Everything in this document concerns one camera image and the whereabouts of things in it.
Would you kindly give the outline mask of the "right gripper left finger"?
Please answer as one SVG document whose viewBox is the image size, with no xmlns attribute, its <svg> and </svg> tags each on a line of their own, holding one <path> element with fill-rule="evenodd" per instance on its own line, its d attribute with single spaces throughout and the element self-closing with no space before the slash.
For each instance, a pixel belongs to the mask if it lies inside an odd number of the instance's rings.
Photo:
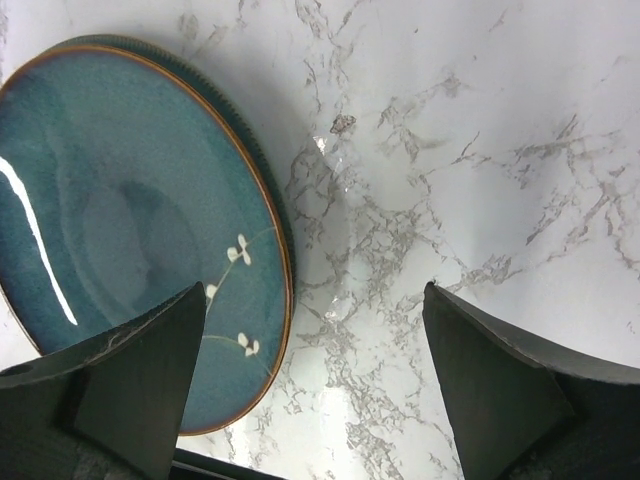
<svg viewBox="0 0 640 480">
<path fill-rule="evenodd" d="M 167 478 L 205 310 L 196 283 L 120 326 L 2 370 L 2 478 Z"/>
</svg>

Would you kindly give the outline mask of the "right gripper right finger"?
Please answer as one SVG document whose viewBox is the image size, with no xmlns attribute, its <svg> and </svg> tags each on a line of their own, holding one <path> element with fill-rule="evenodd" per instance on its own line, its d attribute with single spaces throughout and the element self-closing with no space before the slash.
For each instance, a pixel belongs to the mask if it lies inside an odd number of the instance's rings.
<svg viewBox="0 0 640 480">
<path fill-rule="evenodd" d="M 638 369 L 511 325 L 433 282 L 423 322 L 465 478 L 638 478 Z"/>
</svg>

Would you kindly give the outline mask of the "dark blue floral plate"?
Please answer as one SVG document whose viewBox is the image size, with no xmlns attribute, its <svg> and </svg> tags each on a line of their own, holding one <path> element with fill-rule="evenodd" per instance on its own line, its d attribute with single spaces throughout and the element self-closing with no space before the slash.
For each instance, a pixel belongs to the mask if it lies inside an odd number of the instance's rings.
<svg viewBox="0 0 640 480">
<path fill-rule="evenodd" d="M 265 395 L 293 317 L 277 212 L 246 148 L 161 66 L 46 50 L 1 89 L 1 287 L 49 354 L 201 283 L 205 327 L 181 423 L 222 429 Z"/>
</svg>

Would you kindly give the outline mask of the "grey-green ribbed plate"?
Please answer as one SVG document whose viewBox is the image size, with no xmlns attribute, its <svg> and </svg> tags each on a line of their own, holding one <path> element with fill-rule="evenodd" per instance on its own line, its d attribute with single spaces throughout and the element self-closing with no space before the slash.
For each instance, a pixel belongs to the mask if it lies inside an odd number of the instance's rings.
<svg viewBox="0 0 640 480">
<path fill-rule="evenodd" d="M 236 135 L 240 143 L 246 148 L 252 164 L 259 172 L 265 189 L 277 212 L 279 223 L 283 232 L 283 244 L 285 245 L 290 270 L 292 294 L 295 294 L 297 283 L 297 265 L 295 254 L 295 238 L 286 202 L 282 190 L 273 174 L 268 157 L 252 127 L 245 117 L 237 109 L 210 77 L 195 67 L 189 61 L 175 55 L 168 50 L 138 38 L 115 34 L 89 34 L 74 37 L 46 49 L 46 52 L 58 48 L 97 45 L 101 47 L 115 48 L 144 57 L 145 59 L 161 66 L 170 73 L 184 81 L 196 93 L 198 93 L 225 121 Z"/>
</svg>

